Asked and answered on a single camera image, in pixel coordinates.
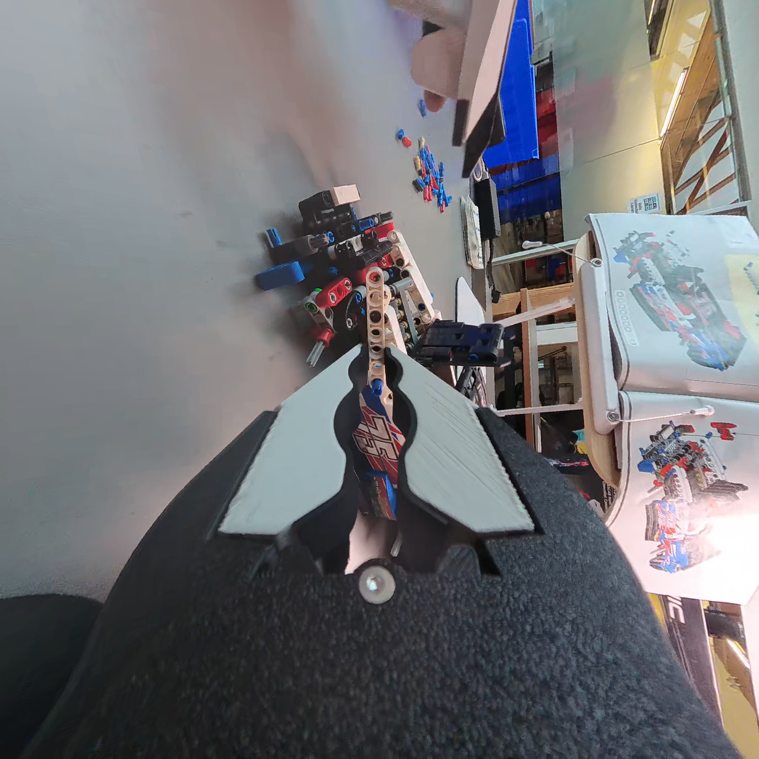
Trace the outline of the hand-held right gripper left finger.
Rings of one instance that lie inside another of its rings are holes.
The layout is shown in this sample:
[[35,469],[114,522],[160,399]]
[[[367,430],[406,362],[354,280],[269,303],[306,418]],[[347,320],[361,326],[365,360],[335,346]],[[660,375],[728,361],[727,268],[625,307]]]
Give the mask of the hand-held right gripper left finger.
[[324,572],[347,572],[360,500],[347,441],[358,422],[354,365],[358,346],[280,403],[219,534],[303,546]]

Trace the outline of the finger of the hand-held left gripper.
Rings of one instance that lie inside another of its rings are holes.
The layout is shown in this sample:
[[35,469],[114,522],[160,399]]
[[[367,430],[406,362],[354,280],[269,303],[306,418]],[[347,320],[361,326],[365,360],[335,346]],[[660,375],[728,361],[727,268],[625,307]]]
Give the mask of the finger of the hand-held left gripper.
[[412,78],[423,90],[425,108],[437,113],[457,100],[464,52],[464,33],[443,28],[422,36],[412,51]]
[[506,136],[500,90],[517,1],[473,1],[464,34],[451,142],[463,149],[468,178],[489,147]]

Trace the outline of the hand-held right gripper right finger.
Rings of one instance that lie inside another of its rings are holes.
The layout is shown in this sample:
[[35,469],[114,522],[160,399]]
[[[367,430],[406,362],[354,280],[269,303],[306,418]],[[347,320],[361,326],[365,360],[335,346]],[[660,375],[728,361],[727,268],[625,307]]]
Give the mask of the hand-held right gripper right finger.
[[494,571],[489,541],[535,536],[537,526],[471,401],[396,348],[394,388],[408,413],[401,455],[398,562],[438,571],[463,551]]

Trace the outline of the pile of small brick pins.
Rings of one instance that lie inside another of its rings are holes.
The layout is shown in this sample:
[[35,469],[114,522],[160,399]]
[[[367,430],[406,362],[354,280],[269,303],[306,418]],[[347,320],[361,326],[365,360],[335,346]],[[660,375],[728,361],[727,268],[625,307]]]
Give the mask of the pile of small brick pins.
[[398,128],[393,138],[396,144],[406,150],[415,148],[413,155],[412,187],[422,201],[433,204],[439,214],[447,212],[452,202],[452,195],[446,191],[446,165],[438,161],[430,148],[427,135],[421,135],[413,140],[404,128]]

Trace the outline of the white brick beam with holes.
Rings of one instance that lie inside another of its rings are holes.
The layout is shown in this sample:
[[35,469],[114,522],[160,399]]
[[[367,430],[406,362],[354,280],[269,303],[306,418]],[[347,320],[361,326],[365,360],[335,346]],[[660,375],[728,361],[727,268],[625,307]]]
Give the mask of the white brick beam with holes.
[[374,265],[366,271],[366,346],[368,350],[367,384],[383,412],[393,419],[393,391],[386,377],[387,348],[394,344],[393,323],[388,315],[390,290],[383,270]]

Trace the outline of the toy brick race car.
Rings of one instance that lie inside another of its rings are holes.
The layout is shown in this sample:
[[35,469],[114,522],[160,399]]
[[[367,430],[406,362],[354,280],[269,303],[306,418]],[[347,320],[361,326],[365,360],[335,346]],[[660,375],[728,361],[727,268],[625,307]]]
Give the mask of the toy brick race car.
[[[482,317],[473,325],[443,319],[408,243],[395,229],[393,213],[360,217],[355,209],[359,199],[355,185],[343,185],[302,200],[304,234],[283,242],[276,228],[266,231],[274,265],[255,275],[256,286],[261,291],[301,283],[309,288],[300,308],[312,320],[315,345],[307,362],[315,366],[334,341],[366,346],[366,271],[379,266],[391,293],[394,344],[389,347],[424,368],[448,368],[455,390],[475,400],[481,368],[506,365],[513,357],[505,346],[506,328]],[[367,500],[364,512],[394,520],[405,436],[372,396],[367,375],[359,409],[353,442]]]

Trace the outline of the grey desk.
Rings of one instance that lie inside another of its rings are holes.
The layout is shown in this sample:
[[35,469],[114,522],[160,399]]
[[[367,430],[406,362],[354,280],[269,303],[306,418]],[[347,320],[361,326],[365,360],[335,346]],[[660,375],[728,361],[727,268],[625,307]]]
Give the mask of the grey desk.
[[[437,308],[470,279],[454,110],[386,2],[2,2],[2,598],[103,600],[172,498],[306,384],[267,228],[355,184]],[[412,187],[427,135],[447,212]]]

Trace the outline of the open blue plastic bin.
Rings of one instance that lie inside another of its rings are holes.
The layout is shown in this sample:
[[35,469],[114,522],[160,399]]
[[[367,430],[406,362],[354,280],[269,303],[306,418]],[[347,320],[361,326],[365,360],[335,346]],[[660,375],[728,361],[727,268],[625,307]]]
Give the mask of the open blue plastic bin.
[[501,137],[497,130],[493,131],[491,144],[483,155],[489,168],[539,156],[533,52],[530,3],[517,1],[498,94],[495,126],[502,126],[504,135]]

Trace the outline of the black power bank with display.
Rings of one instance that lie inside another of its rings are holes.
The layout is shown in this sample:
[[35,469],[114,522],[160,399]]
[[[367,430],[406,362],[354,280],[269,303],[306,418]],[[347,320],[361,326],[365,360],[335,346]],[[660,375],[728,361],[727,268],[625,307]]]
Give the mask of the black power bank with display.
[[472,177],[471,196],[478,210],[480,237],[483,242],[491,242],[501,236],[497,187],[487,167],[482,165],[479,169],[480,173]]

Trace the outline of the toy car set box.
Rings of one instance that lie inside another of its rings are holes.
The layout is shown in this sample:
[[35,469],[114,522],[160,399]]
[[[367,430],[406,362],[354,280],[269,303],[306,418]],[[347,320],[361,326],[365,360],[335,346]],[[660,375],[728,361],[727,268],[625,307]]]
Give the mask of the toy car set box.
[[758,757],[757,606],[650,600],[691,686],[742,757]]

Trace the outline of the open instruction booklet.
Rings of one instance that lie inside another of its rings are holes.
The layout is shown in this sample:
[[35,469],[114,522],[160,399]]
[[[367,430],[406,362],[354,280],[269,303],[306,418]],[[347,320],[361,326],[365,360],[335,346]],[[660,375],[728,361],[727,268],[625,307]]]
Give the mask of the open instruction booklet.
[[757,592],[757,233],[743,216],[587,217],[602,254],[619,495],[607,526],[651,593]]

